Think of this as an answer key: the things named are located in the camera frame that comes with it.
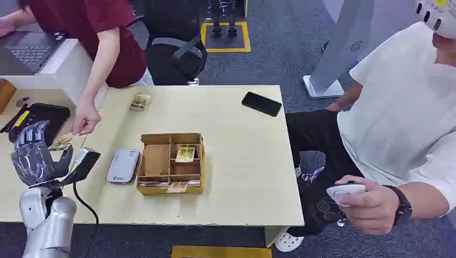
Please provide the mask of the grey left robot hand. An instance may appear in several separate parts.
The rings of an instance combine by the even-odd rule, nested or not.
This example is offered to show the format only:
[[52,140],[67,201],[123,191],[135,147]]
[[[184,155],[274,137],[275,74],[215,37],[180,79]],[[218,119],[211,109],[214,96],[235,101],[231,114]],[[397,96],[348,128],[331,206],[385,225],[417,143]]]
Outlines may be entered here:
[[64,177],[69,172],[73,148],[67,147],[59,161],[54,161],[45,142],[49,124],[49,120],[42,120],[24,127],[14,142],[11,160],[18,177],[28,186]]

